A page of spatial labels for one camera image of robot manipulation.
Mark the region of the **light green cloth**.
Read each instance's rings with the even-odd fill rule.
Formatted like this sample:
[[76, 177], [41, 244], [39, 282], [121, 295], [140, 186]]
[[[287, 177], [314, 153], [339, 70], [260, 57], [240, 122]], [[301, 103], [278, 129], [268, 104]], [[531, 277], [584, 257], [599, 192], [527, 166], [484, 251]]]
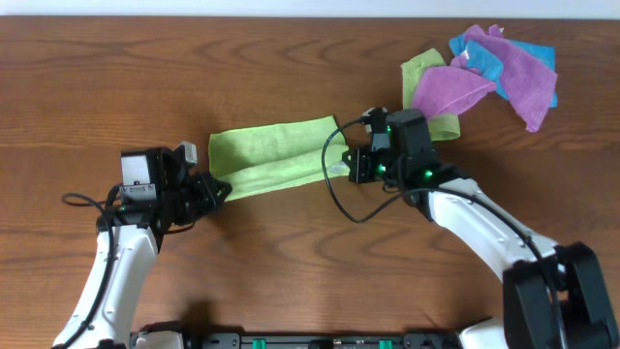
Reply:
[[234, 201], [346, 176], [342, 154], [349, 149], [333, 116], [234, 129], [209, 138], [212, 175], [232, 186]]

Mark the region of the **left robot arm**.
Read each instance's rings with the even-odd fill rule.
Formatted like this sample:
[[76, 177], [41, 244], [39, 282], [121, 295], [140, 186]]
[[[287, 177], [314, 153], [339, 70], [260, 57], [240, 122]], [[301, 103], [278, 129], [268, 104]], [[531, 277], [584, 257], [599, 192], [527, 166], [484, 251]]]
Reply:
[[97, 251], [77, 306], [54, 339], [54, 348], [128, 348], [146, 276], [170, 233], [190, 229], [218, 210], [233, 187], [209, 172], [183, 170], [170, 178], [125, 175], [104, 203], [78, 193], [99, 210]]

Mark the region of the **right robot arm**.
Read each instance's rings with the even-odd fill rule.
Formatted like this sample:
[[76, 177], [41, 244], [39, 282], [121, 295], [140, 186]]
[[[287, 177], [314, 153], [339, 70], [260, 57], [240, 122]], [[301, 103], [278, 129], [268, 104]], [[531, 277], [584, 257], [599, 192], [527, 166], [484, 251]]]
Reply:
[[460, 332], [464, 348], [616, 348], [619, 328], [595, 252], [563, 246], [519, 222], [434, 151], [370, 146], [344, 152], [350, 180], [381, 181], [452, 232], [499, 278], [503, 316]]

